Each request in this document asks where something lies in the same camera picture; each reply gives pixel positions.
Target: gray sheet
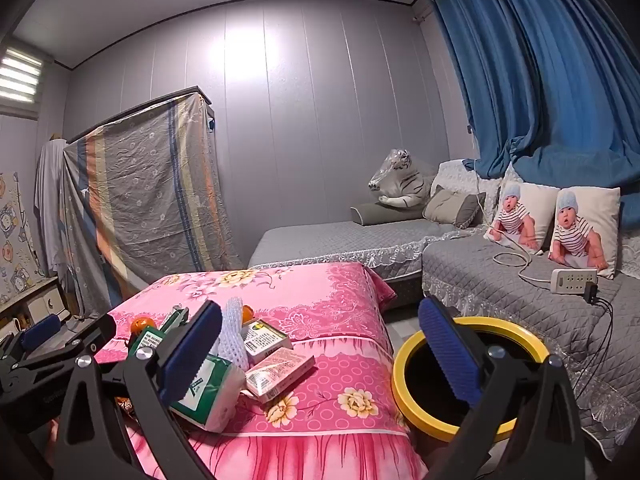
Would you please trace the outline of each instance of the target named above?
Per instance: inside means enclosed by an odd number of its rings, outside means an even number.
[[[422,250],[430,242],[474,232],[423,219],[370,226],[336,222],[279,227],[265,232],[249,267],[361,262],[384,280],[397,280],[421,271]]]
[[[423,290],[463,316],[499,317],[532,331],[563,358],[575,383],[603,340],[609,316],[579,296],[551,294],[524,282],[517,276],[519,269],[492,261],[504,251],[481,236],[430,244],[422,256]],[[558,267],[534,256],[524,274],[546,280]],[[598,288],[599,296],[613,304],[614,332],[609,352],[578,406],[583,427],[612,457],[640,414],[640,280],[619,274],[613,280],[599,279]],[[593,369],[582,375],[577,392]]]

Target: baby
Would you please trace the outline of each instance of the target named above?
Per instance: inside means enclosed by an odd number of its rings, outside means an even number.
[[[494,219],[494,224],[489,229],[489,234],[496,242],[502,239],[502,234],[520,235],[518,243],[527,246],[534,251],[539,250],[536,240],[535,221],[520,201],[520,186],[509,184],[504,190],[504,201],[500,212]]]
[[[609,267],[604,259],[600,235],[583,217],[578,216],[578,202],[573,191],[565,191],[559,197],[556,211],[558,222],[549,259],[581,269],[603,270]]]

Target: pink bed sheet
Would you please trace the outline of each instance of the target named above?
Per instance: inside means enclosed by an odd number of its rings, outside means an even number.
[[[380,309],[395,294],[361,264],[166,276],[110,312],[116,337],[96,357],[124,359],[140,315],[159,322],[174,304],[193,314],[207,299],[224,308],[233,296],[287,333],[297,352],[314,355],[316,367],[278,402],[241,396],[222,434],[190,433],[218,480],[424,477],[390,387],[392,348]],[[145,472],[163,478],[133,422],[129,435]]]

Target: black cable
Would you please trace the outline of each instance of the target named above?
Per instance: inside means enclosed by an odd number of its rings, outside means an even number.
[[[605,361],[605,359],[607,358],[607,354],[609,353],[609,346],[611,344],[611,338],[613,336],[613,305],[609,303],[609,301],[604,300],[603,298],[596,298],[595,303],[594,304],[598,304],[599,306],[601,306],[606,314],[609,314],[609,326],[607,327],[607,331],[605,332],[604,338],[602,339],[600,346],[598,347],[598,349],[596,350],[596,353],[593,355],[593,357],[591,358],[591,360],[589,361],[589,363],[583,368],[583,370],[580,372],[580,375],[578,376],[578,380],[575,383],[575,386],[577,387],[578,384],[580,383],[580,379],[582,378],[582,375],[584,374],[584,372],[587,370],[587,368],[590,368],[591,365],[593,364],[593,362],[595,361],[595,359],[598,357],[598,354],[600,353],[600,351],[602,350],[602,347],[604,346],[605,341],[607,342],[607,345],[605,347],[605,351],[604,354],[602,355],[602,358],[600,359],[600,362],[596,365],[596,367],[593,370],[593,373],[591,374],[591,377],[589,377],[589,379],[587,380],[587,382],[585,383],[585,385],[582,387],[582,389],[580,390],[580,393],[575,397],[575,400],[578,400],[580,398],[580,396],[584,393],[584,391],[587,389],[587,386],[589,385],[589,383],[591,382],[591,380],[595,377],[598,368],[600,368],[600,365]]]
[[[597,304],[599,300],[602,300],[602,303],[604,303],[604,304],[605,304],[604,306],[603,306],[603,305],[601,305],[601,306],[604,308],[605,313],[609,314],[609,317],[610,317],[609,327],[607,327],[607,331],[605,332],[604,338],[602,339],[602,343],[600,343],[600,346],[598,347],[598,350],[597,350],[597,351],[596,351],[596,353],[593,355],[593,357],[591,358],[591,360],[587,363],[587,365],[586,365],[586,366],[582,369],[582,371],[580,372],[580,375],[578,376],[578,380],[577,380],[577,381],[576,381],[576,383],[575,383],[575,386],[576,386],[576,387],[577,387],[577,385],[580,383],[580,379],[582,378],[582,375],[585,373],[585,371],[587,371],[587,369],[588,369],[588,368],[590,368],[590,367],[591,367],[591,365],[593,364],[593,362],[596,360],[596,358],[597,358],[597,356],[598,356],[598,354],[599,354],[600,350],[602,350],[602,346],[604,345],[604,342],[605,342],[605,341],[606,341],[606,339],[607,339],[607,335],[609,335],[609,331],[610,331],[610,330],[611,330],[611,331],[613,330],[613,328],[612,328],[612,322],[613,322],[613,319],[612,319],[612,310],[613,310],[613,307],[611,306],[611,304],[610,304],[608,301],[603,300],[602,298],[594,298],[595,303],[592,303],[592,304]],[[582,391],[580,392],[580,394],[576,397],[576,400],[580,397],[580,395],[583,393],[583,391],[584,391],[584,388],[582,389]]]

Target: blue gripper pad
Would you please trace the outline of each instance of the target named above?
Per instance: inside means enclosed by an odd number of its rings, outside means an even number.
[[[60,318],[55,314],[49,314],[45,319],[41,319],[31,328],[22,334],[22,349],[25,352],[34,351],[47,339],[60,331]]]
[[[220,334],[222,328],[220,306],[213,301],[207,301],[202,309],[204,310],[202,313],[196,314],[196,317],[185,325],[186,333],[180,343],[164,366],[156,372],[158,396],[165,406],[184,397]]]
[[[482,397],[480,366],[458,333],[456,323],[431,296],[420,302],[418,322],[453,394],[474,407]]]

